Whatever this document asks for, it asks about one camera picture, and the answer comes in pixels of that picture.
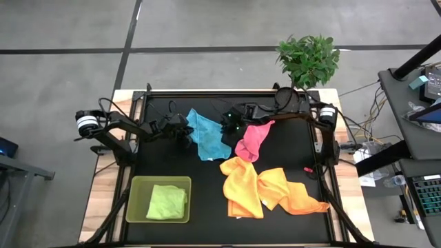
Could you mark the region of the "lime green microfiber towel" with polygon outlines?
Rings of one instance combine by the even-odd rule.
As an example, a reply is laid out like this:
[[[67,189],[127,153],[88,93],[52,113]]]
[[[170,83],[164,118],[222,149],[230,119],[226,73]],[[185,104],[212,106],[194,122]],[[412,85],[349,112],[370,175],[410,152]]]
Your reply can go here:
[[[173,185],[154,185],[147,219],[151,220],[174,220],[181,219],[185,215],[187,194],[184,189]]]

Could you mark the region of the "black metal table frame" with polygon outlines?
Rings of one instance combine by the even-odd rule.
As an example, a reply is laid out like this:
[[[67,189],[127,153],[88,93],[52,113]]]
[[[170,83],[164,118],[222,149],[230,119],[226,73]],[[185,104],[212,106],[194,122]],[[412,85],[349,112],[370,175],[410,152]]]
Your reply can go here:
[[[138,118],[141,116],[141,105],[144,100],[145,90],[116,90],[112,100],[124,111],[124,113],[129,114],[129,116],[134,116]],[[270,92],[268,89],[244,89],[244,90],[226,90],[226,93],[265,93]],[[320,96],[320,100],[325,100],[326,103],[332,103],[336,107],[341,107],[340,99],[338,97],[337,89],[325,88],[316,89]],[[220,90],[156,90],[153,93],[221,93]],[[336,138],[337,141],[346,142],[349,141],[347,128],[343,127],[343,117],[338,117],[338,124],[336,128]],[[99,155],[96,162],[96,172],[108,164],[114,162],[114,156],[111,154]],[[132,169],[125,167],[118,169],[115,164],[111,165],[107,169],[103,170],[92,180],[92,188],[88,198],[88,204],[85,211],[85,217],[83,219],[83,224],[81,227],[81,232],[79,234],[78,242],[86,242],[91,239],[93,234],[98,230],[99,225],[101,225],[105,217],[110,213],[111,208],[116,204],[114,196],[118,198],[121,193],[120,191],[125,189],[125,184],[129,180],[129,172]],[[339,197],[339,204],[345,210],[348,217],[350,217],[353,224],[358,228],[360,233],[368,238],[370,241],[374,240],[373,231],[371,228],[371,222],[369,220],[369,215],[365,203],[365,198],[362,192],[362,188],[356,173],[356,168],[349,163],[340,161],[340,163],[334,167],[331,172],[325,174],[325,181],[327,186],[332,190],[337,190],[333,193],[337,198]],[[108,242],[119,242],[123,238],[120,238],[120,234],[123,235],[123,226],[126,226],[125,217],[123,216],[123,211],[125,211],[125,204],[122,205],[122,210],[120,209],[116,215],[116,218],[110,223],[108,231],[106,231],[99,241],[99,244],[104,244],[106,238],[109,238]],[[343,227],[344,223],[337,216],[337,212],[333,207],[330,207],[331,216],[331,227],[333,228],[334,234],[331,234],[331,238],[336,241],[343,242],[344,240],[349,240],[349,242],[355,242],[355,238],[349,233],[347,227]],[[233,244],[233,243],[221,243],[220,245],[126,245],[128,248],[135,247],[219,247],[219,246],[230,246],[233,248],[237,247],[328,247],[329,242],[294,242],[294,243],[263,243],[263,244]]]

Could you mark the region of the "pink microfiber towel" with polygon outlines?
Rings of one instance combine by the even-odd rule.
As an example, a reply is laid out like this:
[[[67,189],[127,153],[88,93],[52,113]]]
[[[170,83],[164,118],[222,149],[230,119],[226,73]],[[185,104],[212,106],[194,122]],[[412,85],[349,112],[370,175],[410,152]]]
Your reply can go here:
[[[235,154],[244,161],[253,163],[259,158],[259,150],[275,121],[264,125],[249,125],[243,138],[237,142]]]

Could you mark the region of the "small teal box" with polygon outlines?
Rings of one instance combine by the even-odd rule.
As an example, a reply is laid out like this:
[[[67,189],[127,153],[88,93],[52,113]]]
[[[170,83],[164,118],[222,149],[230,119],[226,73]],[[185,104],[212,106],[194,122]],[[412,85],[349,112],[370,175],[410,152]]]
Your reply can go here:
[[[419,76],[418,78],[416,78],[415,80],[413,80],[410,84],[409,87],[412,90],[416,90],[419,87],[423,86],[425,83],[427,83],[429,80],[425,75]]]

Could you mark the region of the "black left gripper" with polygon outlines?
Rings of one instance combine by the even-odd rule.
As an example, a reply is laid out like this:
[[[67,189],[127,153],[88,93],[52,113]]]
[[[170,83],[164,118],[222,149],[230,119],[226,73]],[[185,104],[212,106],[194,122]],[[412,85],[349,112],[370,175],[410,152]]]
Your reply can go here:
[[[192,144],[190,135],[194,128],[189,126],[189,121],[182,114],[169,114],[163,117],[158,124],[161,134],[164,136],[181,136],[179,144],[188,148]]]

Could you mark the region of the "black pole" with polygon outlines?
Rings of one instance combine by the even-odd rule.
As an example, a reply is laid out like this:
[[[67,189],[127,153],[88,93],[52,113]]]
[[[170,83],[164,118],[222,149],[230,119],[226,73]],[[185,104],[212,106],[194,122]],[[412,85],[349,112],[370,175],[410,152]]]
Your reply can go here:
[[[412,56],[407,62],[401,65],[398,69],[392,72],[394,79],[401,81],[410,72],[414,71],[426,60],[430,59],[434,54],[441,50],[441,34],[437,36],[432,42],[423,47],[417,54]]]

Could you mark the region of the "orange microfiber towel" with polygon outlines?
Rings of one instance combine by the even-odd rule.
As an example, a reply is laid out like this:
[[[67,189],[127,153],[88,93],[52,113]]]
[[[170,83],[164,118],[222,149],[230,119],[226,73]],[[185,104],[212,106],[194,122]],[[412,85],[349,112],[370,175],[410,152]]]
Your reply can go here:
[[[288,214],[307,215],[325,213],[330,208],[329,203],[311,197],[303,183],[288,181],[281,167],[261,172],[257,189],[262,204],[270,211],[280,205]]]
[[[264,218],[257,190],[257,173],[252,163],[236,156],[220,164],[227,178],[223,193],[227,199],[227,215],[232,218]]]

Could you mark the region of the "white paper sheet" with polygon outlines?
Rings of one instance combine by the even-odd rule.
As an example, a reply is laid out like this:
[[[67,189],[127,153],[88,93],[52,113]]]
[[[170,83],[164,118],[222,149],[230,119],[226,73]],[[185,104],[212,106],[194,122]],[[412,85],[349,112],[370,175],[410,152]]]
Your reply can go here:
[[[355,163],[361,162],[366,158],[373,156],[377,149],[379,148],[379,144],[374,141],[367,141],[362,144],[362,147],[355,151],[353,154],[353,160]],[[366,174],[364,176],[359,176],[360,185],[363,187],[375,187],[376,181],[380,180],[382,174],[380,171],[376,170],[371,172],[370,174]]]

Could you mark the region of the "clear plastic water bottle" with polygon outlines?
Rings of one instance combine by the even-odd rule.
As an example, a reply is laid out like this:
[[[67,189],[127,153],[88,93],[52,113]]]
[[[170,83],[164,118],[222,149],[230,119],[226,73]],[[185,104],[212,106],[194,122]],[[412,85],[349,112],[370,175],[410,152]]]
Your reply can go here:
[[[407,184],[406,183],[406,178],[403,175],[401,175],[401,174],[392,176],[390,178],[386,178],[383,181],[383,185],[385,187],[388,187],[388,188],[401,187],[401,186],[404,186],[406,184]]]

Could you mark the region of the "green plant in black pot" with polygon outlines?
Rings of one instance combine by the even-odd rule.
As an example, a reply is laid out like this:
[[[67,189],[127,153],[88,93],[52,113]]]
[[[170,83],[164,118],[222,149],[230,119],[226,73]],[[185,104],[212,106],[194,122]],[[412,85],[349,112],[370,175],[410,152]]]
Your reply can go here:
[[[340,50],[333,37],[311,36],[296,39],[290,36],[276,48],[282,73],[297,90],[308,90],[326,85],[338,69]]]

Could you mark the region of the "blue microfiber towel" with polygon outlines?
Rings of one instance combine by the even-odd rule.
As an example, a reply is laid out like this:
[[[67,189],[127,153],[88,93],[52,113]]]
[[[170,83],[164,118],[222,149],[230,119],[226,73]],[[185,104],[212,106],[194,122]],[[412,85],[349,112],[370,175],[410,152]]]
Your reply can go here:
[[[190,134],[193,142],[197,144],[198,156],[202,161],[228,159],[232,153],[230,146],[221,139],[221,125],[191,109],[186,117],[188,126],[194,131]]]

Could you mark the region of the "black electronic device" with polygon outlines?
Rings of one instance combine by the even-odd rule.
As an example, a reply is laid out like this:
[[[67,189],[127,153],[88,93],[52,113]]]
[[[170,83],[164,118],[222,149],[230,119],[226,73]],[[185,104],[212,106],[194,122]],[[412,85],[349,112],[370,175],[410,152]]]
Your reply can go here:
[[[441,69],[431,67],[423,70],[428,81],[420,87],[419,99],[434,103],[441,98]]]

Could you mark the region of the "dark tablet screen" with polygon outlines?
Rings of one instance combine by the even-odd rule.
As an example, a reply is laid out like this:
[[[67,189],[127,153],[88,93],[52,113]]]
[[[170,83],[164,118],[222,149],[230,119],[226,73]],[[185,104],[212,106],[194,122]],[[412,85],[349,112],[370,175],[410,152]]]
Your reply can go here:
[[[441,103],[437,103],[422,111],[410,115],[409,120],[419,123],[441,124]]]

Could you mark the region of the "black device blue light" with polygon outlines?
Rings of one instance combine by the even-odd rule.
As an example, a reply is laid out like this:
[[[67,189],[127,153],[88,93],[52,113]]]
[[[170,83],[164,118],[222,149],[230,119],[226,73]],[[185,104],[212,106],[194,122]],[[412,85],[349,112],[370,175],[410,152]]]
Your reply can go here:
[[[0,155],[14,158],[19,146],[12,141],[0,137]]]

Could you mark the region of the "translucent green plastic bin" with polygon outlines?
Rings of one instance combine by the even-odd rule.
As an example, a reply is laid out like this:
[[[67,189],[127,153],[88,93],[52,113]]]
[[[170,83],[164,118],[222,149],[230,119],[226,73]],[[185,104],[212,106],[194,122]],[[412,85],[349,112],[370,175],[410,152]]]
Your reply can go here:
[[[154,185],[173,185],[187,194],[185,215],[181,219],[151,220],[146,218]],[[192,180],[188,176],[135,176],[132,179],[125,220],[129,223],[187,223],[191,205]]]

